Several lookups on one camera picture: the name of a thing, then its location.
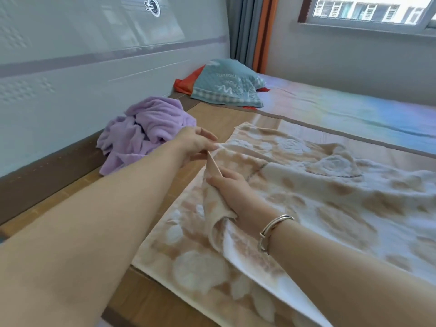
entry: person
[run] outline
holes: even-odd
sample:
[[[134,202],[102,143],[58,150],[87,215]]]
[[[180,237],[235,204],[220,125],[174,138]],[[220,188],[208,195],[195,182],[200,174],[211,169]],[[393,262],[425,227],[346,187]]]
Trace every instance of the person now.
[[[205,159],[216,136],[196,127],[84,188],[0,246],[2,326],[93,327],[177,170]],[[221,169],[215,186],[249,235],[280,213],[243,176]],[[292,220],[272,231],[269,254],[325,317],[342,326],[431,326],[436,289],[406,272],[326,239]]]

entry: purple cloth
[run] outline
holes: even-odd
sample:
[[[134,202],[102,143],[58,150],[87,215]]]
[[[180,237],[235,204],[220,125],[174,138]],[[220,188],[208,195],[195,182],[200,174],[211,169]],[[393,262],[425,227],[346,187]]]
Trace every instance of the purple cloth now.
[[[105,176],[136,162],[174,139],[182,127],[196,124],[173,98],[150,96],[132,105],[125,116],[111,120],[97,140],[97,148],[109,154],[100,174]]]

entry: person's right hand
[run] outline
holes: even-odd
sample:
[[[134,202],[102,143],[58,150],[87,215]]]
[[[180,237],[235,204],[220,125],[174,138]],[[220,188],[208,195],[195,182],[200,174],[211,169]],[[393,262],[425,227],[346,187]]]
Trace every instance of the person's right hand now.
[[[280,212],[257,195],[239,173],[219,168],[221,176],[212,176],[206,181],[219,190],[228,206],[238,215],[236,224],[248,235],[258,239],[259,233]]]

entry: person's left arm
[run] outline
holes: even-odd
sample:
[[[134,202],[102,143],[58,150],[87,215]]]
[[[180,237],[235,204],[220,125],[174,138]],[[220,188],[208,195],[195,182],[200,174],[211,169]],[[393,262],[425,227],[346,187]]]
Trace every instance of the person's left arm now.
[[[5,326],[94,326],[178,169],[216,137],[187,127],[140,161],[52,208],[0,246]]]

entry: silver bracelet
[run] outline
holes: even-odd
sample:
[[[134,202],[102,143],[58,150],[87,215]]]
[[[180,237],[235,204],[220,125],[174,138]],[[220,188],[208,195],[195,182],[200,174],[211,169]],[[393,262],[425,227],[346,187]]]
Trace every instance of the silver bracelet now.
[[[257,249],[261,252],[261,253],[268,253],[268,247],[269,247],[269,239],[271,236],[271,232],[273,231],[273,229],[275,229],[275,227],[277,227],[277,225],[279,223],[281,223],[283,220],[286,219],[291,219],[291,220],[295,220],[294,217],[288,216],[287,214],[283,214],[280,217],[272,220],[268,225],[265,226],[265,228],[263,229],[263,231],[261,231],[260,234],[260,239],[259,242],[257,243]]]

